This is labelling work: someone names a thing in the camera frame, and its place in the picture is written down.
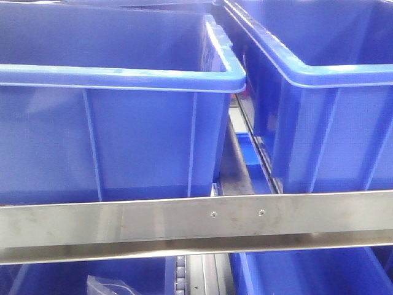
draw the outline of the blue plastic bin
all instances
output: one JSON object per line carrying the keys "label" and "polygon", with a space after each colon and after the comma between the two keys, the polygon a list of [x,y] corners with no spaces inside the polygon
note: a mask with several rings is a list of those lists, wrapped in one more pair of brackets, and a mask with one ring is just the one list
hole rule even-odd
{"label": "blue plastic bin", "polygon": [[244,70],[211,15],[0,3],[0,203],[209,195]]}
{"label": "blue plastic bin", "polygon": [[370,248],[231,255],[237,295],[391,295]]}
{"label": "blue plastic bin", "polygon": [[241,104],[284,192],[393,188],[393,2],[225,0]]}
{"label": "blue plastic bin", "polygon": [[[142,295],[175,294],[175,259],[25,264],[2,295],[86,295],[87,276],[121,280]],[[0,268],[0,276],[10,265]]]}
{"label": "blue plastic bin", "polygon": [[387,275],[393,280],[393,246],[373,247],[373,251]]}

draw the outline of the shelf rack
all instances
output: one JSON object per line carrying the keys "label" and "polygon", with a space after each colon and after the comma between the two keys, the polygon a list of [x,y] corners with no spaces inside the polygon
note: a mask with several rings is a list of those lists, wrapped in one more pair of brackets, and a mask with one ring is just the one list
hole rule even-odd
{"label": "shelf rack", "polygon": [[223,196],[0,207],[0,264],[393,244],[393,191],[254,194],[230,123],[219,190]]}

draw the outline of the metal shelf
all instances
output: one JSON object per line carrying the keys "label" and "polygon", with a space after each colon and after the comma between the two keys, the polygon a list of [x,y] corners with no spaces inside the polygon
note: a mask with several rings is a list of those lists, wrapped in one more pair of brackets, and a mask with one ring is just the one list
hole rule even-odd
{"label": "metal shelf", "polygon": [[255,195],[228,128],[223,197],[0,208],[0,264],[393,244],[393,191]]}

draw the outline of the metal bar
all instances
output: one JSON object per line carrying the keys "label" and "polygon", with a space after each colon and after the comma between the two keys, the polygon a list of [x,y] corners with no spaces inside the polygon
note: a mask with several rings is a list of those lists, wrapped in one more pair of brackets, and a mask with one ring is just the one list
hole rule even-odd
{"label": "metal bar", "polygon": [[0,248],[1,264],[391,245],[393,230]]}
{"label": "metal bar", "polygon": [[223,195],[252,195],[254,188],[244,162],[239,141],[228,123],[225,149],[221,161],[220,187]]}
{"label": "metal bar", "polygon": [[251,123],[248,121],[246,113],[244,112],[242,104],[240,103],[240,101],[241,101],[240,97],[242,95],[244,95],[244,93],[236,94],[236,100],[238,102],[239,110],[240,110],[240,113],[243,117],[244,123],[246,124],[247,130],[248,130],[249,134],[251,135],[250,136],[251,143],[252,143],[255,151],[257,152],[257,156],[259,158],[259,162],[261,164],[263,174],[265,175],[265,177],[268,181],[268,184],[270,186],[272,193],[282,194],[282,184],[280,183],[280,181],[277,178],[274,178],[271,176],[271,163],[270,163],[268,154],[264,148],[265,144],[263,143],[263,140],[261,139],[261,137],[255,137],[252,135],[253,132],[252,132]]}
{"label": "metal bar", "polygon": [[[249,181],[241,162],[223,172],[226,194]],[[392,201],[367,191],[0,207],[0,264],[390,245]]]}
{"label": "metal bar", "polygon": [[382,229],[393,191],[0,208],[0,248]]}
{"label": "metal bar", "polygon": [[228,254],[215,254],[217,280],[220,295],[235,295],[235,286]]}

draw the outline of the plastic bag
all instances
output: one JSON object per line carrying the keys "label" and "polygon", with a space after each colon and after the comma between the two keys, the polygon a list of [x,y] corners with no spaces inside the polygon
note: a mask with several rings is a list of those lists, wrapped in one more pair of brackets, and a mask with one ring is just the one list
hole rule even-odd
{"label": "plastic bag", "polygon": [[121,280],[87,276],[87,295],[142,295]]}

